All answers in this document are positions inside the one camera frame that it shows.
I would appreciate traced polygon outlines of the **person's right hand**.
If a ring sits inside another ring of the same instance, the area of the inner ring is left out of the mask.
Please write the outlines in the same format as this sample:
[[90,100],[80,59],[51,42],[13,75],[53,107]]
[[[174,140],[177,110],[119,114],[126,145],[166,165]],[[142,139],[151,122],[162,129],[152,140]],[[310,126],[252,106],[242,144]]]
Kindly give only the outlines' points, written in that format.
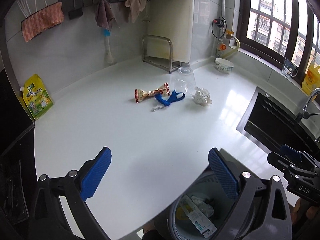
[[291,220],[295,224],[300,219],[319,220],[319,206],[311,206],[309,202],[299,198],[291,210]]

